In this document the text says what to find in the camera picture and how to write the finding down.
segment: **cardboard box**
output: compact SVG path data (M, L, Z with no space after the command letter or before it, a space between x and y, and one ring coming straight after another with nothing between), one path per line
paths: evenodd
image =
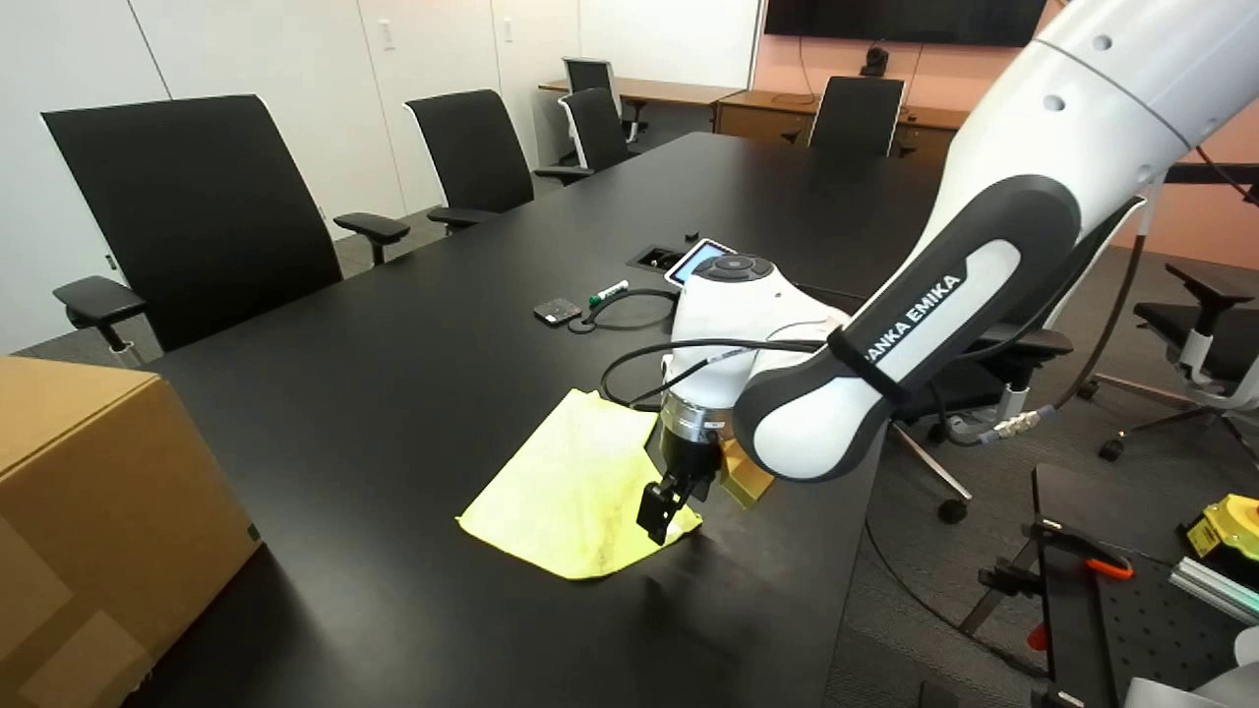
M0 704L121 704L255 551L154 374L0 357Z

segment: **yellow cloth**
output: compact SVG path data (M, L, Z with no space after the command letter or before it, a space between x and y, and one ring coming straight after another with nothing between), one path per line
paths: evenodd
M473 498L460 527L558 578L601 578L660 551L638 527L638 498L660 479L646 456L649 413L572 388L503 472ZM694 507L669 539L701 527Z

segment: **wall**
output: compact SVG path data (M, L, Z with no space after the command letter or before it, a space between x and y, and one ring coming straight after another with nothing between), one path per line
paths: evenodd
M582 0L582 51L617 76L747 85L760 0Z
M15 0L0 24L0 351L62 333L53 287L106 273L106 245L45 109L167 100L121 0Z
M578 51L578 5L14 0L0 28L0 351L68 333L53 287L111 273L41 109L259 93L322 218L406 218L440 201L406 104L496 85L540 157L557 104L536 85Z
M760 34L752 85L788 93L824 93L831 76L857 76L870 43L850 39L788 39ZM889 76L907 80L911 105L948 105L970 109L983 100L997 76L1017 51L1003 47L925 47L925 43L887 43ZM1216 163L1259 163L1259 105L1229 121L1210 152ZM1244 205L1222 185L1176 185L1160 192L1149 252L1254 266L1259 273L1259 210Z

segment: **meeting room chair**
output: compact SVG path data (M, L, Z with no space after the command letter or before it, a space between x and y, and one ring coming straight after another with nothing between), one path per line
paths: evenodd
M566 72L566 89L572 93L608 89L616 100L616 105L617 105L625 142L638 142L638 133L646 131L642 105L630 105L630 114L625 114L625 104L622 104L622 93L616 85L616 64L608 64L608 59L565 59L565 72Z
M117 278L54 287L74 325L113 330L145 315L162 351L340 282L322 211L255 93L136 104L45 114ZM397 245L402 219L340 218L376 245Z
M460 89L406 104L426 133L445 210L431 219L473 227L536 197L528 157L521 148L511 114L496 89ZM587 168L553 164L540 178L578 181Z
M1186 392L1097 374L1084 386L1084 399L1097 399L1097 386L1118 386L1182 408L1118 428L1097 456L1121 459L1139 431L1210 418L1239 441L1250 463L1259 463L1254 443L1239 428L1247 424L1244 413L1259 408L1259 311L1244 308L1250 303L1247 290L1216 282L1197 266L1170 265L1170 277L1176 277L1197 303L1139 303L1134 315L1170 346L1172 366L1186 374Z
M983 443L997 422L1010 422L1022 413L1030 399L1037 374L1069 354L1069 340L1051 330L1051 315L1073 290L1073 282L1096 266L1096 252L1106 249L1118 227L1140 210L1129 201L1111 219L1104 219L1084 249L1063 265L1055 282L1043 282L1043 308L1030 325L1026 321L997 321L978 344L970 344L972 357L946 366L923 388L907 388L895 418L895 438L923 459L923 469L948 490L940 504L946 525L959 525L970 517L972 490L929 452L929 443ZM917 441L911 428L932 422L929 438Z
M824 157L895 157L902 80L850 80L836 76L819 104L809 147Z
M599 172L633 157L622 133L617 105L608 89L587 85L587 89L565 93L558 109L566 117L582 168Z

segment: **black table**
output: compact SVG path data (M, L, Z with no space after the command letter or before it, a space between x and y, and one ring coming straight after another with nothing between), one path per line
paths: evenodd
M687 233L853 308L917 235L911 168L694 133L162 357L267 551L136 704L819 704L879 456L755 511L715 490L697 539L608 584L452 525L566 388L660 340L530 303L660 282L630 261Z
M1197 688L1233 666L1236 620L1170 585L1186 544L1176 525L1197 521L1224 490L1259 490L1254 476L1216 463L1140 463L1030 472L1037 511L1077 527L1139 563L1129 585L1084 574L1073 555L1046 551L1046 624L1055 684L1087 704L1121 704L1134 671Z

